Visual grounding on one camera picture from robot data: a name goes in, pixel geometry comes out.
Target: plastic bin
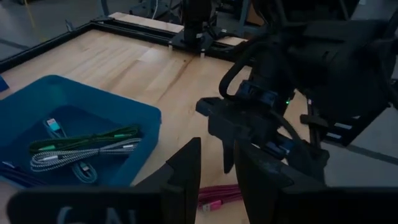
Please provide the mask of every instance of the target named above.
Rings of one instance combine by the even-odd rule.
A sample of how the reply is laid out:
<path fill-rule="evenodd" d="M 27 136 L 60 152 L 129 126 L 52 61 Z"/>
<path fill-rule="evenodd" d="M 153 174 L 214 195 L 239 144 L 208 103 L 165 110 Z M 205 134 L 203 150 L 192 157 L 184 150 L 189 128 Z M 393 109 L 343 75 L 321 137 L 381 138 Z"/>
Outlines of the plastic bin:
<path fill-rule="evenodd" d="M 128 186 L 154 150 L 161 123 L 160 110 L 57 75 L 43 77 L 0 101 L 0 161 L 30 171 L 29 144 L 50 138 L 42 121 L 55 118 L 68 136 L 95 134 L 138 124 L 143 133 L 129 156 L 88 159 L 98 173 L 97 184 Z M 48 172 L 31 172 L 56 185 L 76 185 L 79 180 L 65 166 Z"/>

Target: black metal frame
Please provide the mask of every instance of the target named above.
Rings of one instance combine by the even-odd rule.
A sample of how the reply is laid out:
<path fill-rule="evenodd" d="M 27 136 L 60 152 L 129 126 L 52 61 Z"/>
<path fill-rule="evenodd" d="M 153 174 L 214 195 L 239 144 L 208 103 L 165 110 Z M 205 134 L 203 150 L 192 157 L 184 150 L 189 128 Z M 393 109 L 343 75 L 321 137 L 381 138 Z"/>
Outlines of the black metal frame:
<path fill-rule="evenodd" d="M 91 22 L 84 24 L 76 29 L 73 29 L 67 33 L 64 33 L 58 37 L 55 37 L 51 40 L 48 40 L 42 44 L 36 45 L 28 50 L 20 52 L 11 57 L 5 58 L 4 60 L 0 60 L 0 73 L 5 72 L 9 69 L 12 69 L 24 62 L 27 62 L 33 59 L 36 56 L 44 54 L 51 49 L 58 47 L 59 45 L 68 42 L 90 30 L 100 30 L 103 32 L 109 32 L 116 35 L 122 35 L 125 37 L 139 39 L 147 42 L 152 42 L 154 44 L 164 45 L 164 46 L 173 46 L 174 49 L 182 50 L 186 52 L 197 53 L 196 49 L 191 49 L 184 45 L 173 45 L 171 40 L 178 34 L 175 32 L 156 29 L 153 27 L 147 27 L 140 24 L 133 24 L 130 22 L 118 21 L 111 17 L 99 17 L 97 19 L 92 20 Z M 230 62 L 234 62 L 236 59 L 236 55 L 231 52 L 225 50 L 220 51 L 220 49 L 233 47 L 232 45 L 222 44 L 219 42 L 213 42 L 210 48 L 205 53 L 206 56 L 214 57 L 222 60 L 227 60 Z M 248 66 L 251 66 L 254 62 L 254 59 L 251 59 Z M 320 139 L 317 129 L 310 127 L 310 142 L 314 146 L 320 145 Z"/>

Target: wooden tabletop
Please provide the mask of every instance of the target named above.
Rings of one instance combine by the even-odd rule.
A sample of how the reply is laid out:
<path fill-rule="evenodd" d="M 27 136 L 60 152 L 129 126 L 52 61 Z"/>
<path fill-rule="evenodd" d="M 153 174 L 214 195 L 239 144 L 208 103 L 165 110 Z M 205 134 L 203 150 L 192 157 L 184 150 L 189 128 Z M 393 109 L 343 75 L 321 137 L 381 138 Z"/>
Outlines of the wooden tabletop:
<path fill-rule="evenodd" d="M 158 29 L 178 32 L 182 26 L 153 21 L 122 13 L 116 19 Z M 243 39 L 227 38 L 221 42 L 236 45 Z M 162 112 L 159 143 L 133 184 L 157 170 L 192 137 L 201 137 L 201 186 L 235 184 L 234 170 L 223 173 L 221 141 L 207 132 L 207 118 L 195 112 L 196 102 L 207 96 L 219 96 L 218 84 L 232 66 L 215 58 L 200 58 L 185 52 L 169 52 L 167 47 L 91 30 L 2 74 L 10 89 L 0 93 L 4 98 L 40 77 L 57 74 L 105 91 L 131 98 Z M 248 77 L 245 67 L 229 88 L 233 94 L 242 79 Z M 309 141 L 309 130 L 300 124 L 299 116 L 307 113 L 306 99 L 300 93 L 291 101 L 285 117 L 301 138 Z M 198 212 L 197 223 L 248 223 L 242 202 L 223 205 L 211 213 Z"/>

